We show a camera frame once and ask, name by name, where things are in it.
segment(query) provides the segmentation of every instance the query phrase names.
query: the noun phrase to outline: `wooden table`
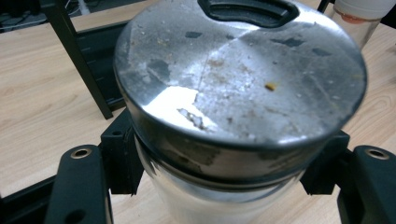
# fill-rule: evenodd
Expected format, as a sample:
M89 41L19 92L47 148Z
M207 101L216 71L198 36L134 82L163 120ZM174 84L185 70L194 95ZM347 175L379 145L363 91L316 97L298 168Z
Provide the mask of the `wooden table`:
M81 16L73 23L82 30L127 21L153 2ZM369 87L359 112L344 128L351 135L350 148L373 145L396 153L395 42L396 30L379 25L363 50ZM0 35L0 104L3 197L55 175L66 150L99 144L112 121L103 119L49 24ZM337 194L310 197L298 185L254 223L340 223ZM146 175L136 196L113 196L112 202L116 223L175 223Z

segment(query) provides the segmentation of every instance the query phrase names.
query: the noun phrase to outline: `glass jar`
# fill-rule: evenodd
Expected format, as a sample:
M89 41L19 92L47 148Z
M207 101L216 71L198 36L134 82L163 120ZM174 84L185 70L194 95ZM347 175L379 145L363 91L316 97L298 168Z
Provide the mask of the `glass jar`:
M363 49L376 26L381 22L381 19L369 20L346 14L336 6L332 8L329 17L352 37L360 49Z
M366 45L376 26L395 5L396 0L336 0L326 13L358 44Z
M140 160L175 221L181 224L245 224L259 216L286 191L295 186L303 172L264 189L224 191L187 182L164 169L137 146Z

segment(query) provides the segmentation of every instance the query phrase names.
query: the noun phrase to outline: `silver lid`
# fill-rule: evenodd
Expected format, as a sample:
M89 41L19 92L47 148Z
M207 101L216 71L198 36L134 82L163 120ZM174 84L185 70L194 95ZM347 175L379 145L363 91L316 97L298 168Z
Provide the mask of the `silver lid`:
M163 0L136 16L115 55L136 131L158 136L153 130L166 127L185 141L259 153L323 144L356 111L366 69L340 27L293 4L299 16L276 28L216 21L185 0ZM170 150L163 140L147 142Z

